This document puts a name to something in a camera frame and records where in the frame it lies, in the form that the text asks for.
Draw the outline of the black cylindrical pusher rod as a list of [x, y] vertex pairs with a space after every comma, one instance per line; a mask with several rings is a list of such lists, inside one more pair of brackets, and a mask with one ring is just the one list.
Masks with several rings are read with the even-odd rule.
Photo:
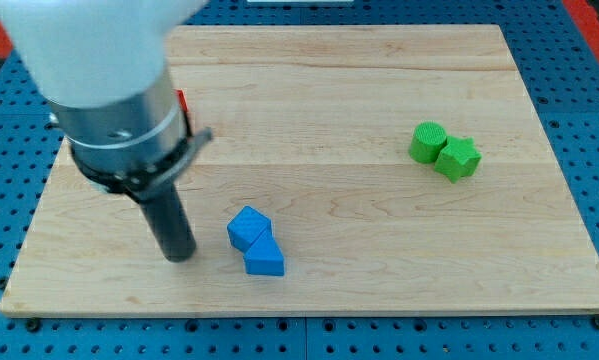
[[139, 206], [166, 260], [183, 262], [194, 254], [196, 241], [173, 183]]

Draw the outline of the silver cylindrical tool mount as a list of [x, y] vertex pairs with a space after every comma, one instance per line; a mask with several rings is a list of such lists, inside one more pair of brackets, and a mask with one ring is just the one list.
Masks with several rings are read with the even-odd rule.
[[172, 186], [213, 139], [210, 128], [193, 129], [167, 69], [147, 89], [105, 106], [49, 105], [80, 172], [137, 202]]

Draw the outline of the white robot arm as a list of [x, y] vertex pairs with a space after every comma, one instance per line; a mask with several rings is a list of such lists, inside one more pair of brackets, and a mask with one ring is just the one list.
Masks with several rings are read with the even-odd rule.
[[136, 202], [170, 262], [196, 242], [176, 179], [212, 139], [172, 84], [166, 37], [206, 0], [0, 0], [0, 22], [80, 172]]

